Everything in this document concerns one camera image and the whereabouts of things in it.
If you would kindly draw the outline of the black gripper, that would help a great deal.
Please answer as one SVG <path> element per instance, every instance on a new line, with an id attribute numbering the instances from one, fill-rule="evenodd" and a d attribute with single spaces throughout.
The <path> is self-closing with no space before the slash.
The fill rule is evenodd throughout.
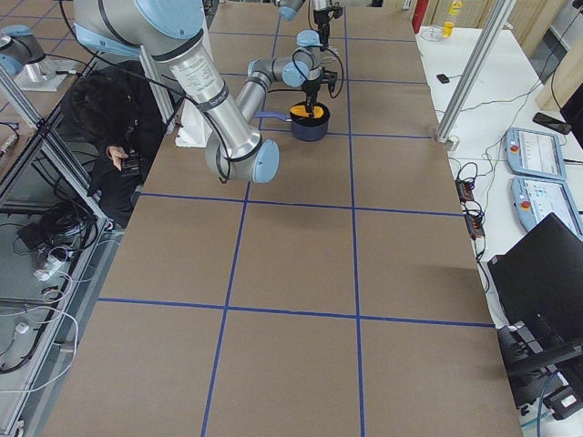
<path id="1" fill-rule="evenodd" d="M 306 95 L 306 113 L 308 114 L 308 117 L 312 117 L 312 112 L 315 111 L 319 91 L 319 79 L 305 80 L 303 82 L 303 92 Z"/>
<path id="2" fill-rule="evenodd" d="M 314 23 L 317 26 L 319 48 L 329 45 L 330 11 L 328 8 L 313 11 Z"/>

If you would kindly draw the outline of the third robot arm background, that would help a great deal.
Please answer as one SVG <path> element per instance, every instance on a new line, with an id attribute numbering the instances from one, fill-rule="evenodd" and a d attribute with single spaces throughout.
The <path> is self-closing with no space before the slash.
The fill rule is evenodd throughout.
<path id="1" fill-rule="evenodd" d="M 56 63 L 26 25 L 1 29 L 1 67 L 25 91 L 56 92 L 66 75 L 57 73 Z"/>

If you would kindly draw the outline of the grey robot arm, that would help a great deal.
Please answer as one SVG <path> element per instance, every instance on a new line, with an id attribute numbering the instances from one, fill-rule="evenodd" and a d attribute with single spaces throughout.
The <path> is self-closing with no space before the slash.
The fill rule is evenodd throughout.
<path id="1" fill-rule="evenodd" d="M 271 1 L 279 9 L 280 17 L 285 21 L 291 21 L 301 11 L 305 0 L 273 0 Z M 343 14 L 343 8 L 334 5 L 332 1 L 308 1 L 312 12 L 308 17 L 312 18 L 316 25 L 316 31 L 320 38 L 322 49 L 329 47 L 330 22 Z"/>
<path id="2" fill-rule="evenodd" d="M 305 88 L 322 76 L 317 32 L 300 32 L 291 56 L 251 62 L 243 89 L 233 97 L 203 45 L 202 2 L 76 1 L 74 11 L 77 39 L 83 46 L 110 53 L 146 50 L 154 62 L 168 66 L 210 125 L 205 159 L 218 177 L 253 183 L 273 180 L 280 150 L 251 120 L 272 83 Z"/>

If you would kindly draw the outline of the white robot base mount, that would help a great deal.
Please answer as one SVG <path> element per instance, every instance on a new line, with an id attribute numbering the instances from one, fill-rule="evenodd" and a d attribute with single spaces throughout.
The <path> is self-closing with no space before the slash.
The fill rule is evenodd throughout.
<path id="1" fill-rule="evenodd" d="M 180 114 L 176 146 L 205 148 L 211 133 L 212 129 L 204 116 L 194 104 L 185 101 Z"/>

